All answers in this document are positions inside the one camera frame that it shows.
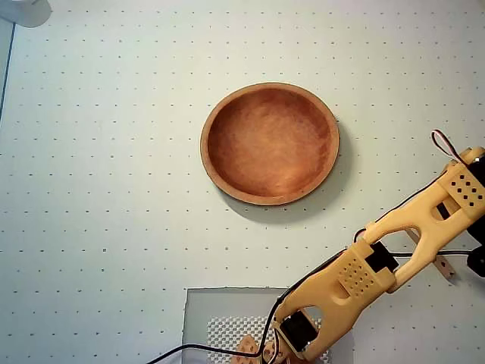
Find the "checkered pad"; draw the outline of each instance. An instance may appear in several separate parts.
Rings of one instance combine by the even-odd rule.
[[[226,316],[213,317],[207,323],[207,344],[211,347],[235,350],[239,342],[247,334],[254,337],[257,343],[263,336],[264,325],[267,317],[264,316]],[[273,330],[268,332],[267,340],[273,340]],[[330,364],[330,354],[326,351],[321,361],[323,364]],[[230,355],[221,353],[209,353],[208,364],[229,364]]]

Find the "robotic arm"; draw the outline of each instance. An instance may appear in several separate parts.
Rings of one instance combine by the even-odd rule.
[[[392,293],[436,259],[449,241],[469,228],[481,243],[485,230],[485,149],[466,149],[443,173],[403,207],[366,226],[361,237],[328,266],[309,276],[278,306],[273,326],[283,339],[282,362],[294,353],[313,361],[349,331],[358,316],[384,292]],[[378,240],[414,228],[421,239],[401,267]],[[484,276],[485,253],[477,248],[468,265]],[[323,313],[317,330],[305,312]]]

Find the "dotted white surface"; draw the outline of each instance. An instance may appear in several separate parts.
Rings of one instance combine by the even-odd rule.
[[[180,343],[187,287],[289,285],[436,177],[432,128],[485,144],[483,2],[51,3],[16,29],[0,126],[2,363],[146,362]],[[339,120],[333,172],[284,207],[227,198],[199,158],[214,105],[262,81]],[[455,284],[429,267],[363,313],[356,364],[485,361],[484,282],[450,260]]]

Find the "wooden bowl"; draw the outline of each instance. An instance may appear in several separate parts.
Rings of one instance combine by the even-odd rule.
[[[339,131],[314,94],[260,83],[217,104],[200,148],[208,176],[225,193],[256,205],[280,205],[310,193],[330,173]]]

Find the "bowl rim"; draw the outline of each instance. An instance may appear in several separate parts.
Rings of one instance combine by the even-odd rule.
[[[239,98],[240,96],[243,96],[247,93],[253,93],[262,89],[282,89],[305,97],[324,115],[324,119],[329,127],[331,145],[329,148],[328,158],[323,168],[321,169],[321,172],[302,189],[281,196],[252,195],[251,193],[241,191],[230,185],[228,182],[225,181],[225,179],[223,179],[219,175],[216,168],[212,164],[211,157],[208,152],[208,136],[211,132],[212,124],[214,123],[215,118],[222,110],[222,108],[232,102],[234,99]],[[238,89],[237,91],[234,91],[233,93],[230,93],[229,95],[224,97],[222,100],[219,101],[218,104],[216,104],[216,106],[212,109],[211,113],[207,117],[204,127],[202,128],[202,134],[200,139],[200,154],[202,158],[202,164],[204,165],[204,169],[207,172],[209,178],[211,178],[212,182],[219,189],[223,190],[229,196],[232,196],[233,198],[239,199],[244,202],[251,203],[253,205],[275,206],[283,205],[289,202],[296,201],[297,199],[301,199],[302,197],[308,195],[310,192],[316,189],[325,180],[325,178],[330,173],[332,167],[334,166],[339,151],[339,144],[340,135],[336,119],[333,116],[332,111],[327,107],[327,105],[325,105],[325,103],[320,98],[318,98],[310,91],[303,89],[299,86],[292,85],[290,83],[266,82],[256,83]]]

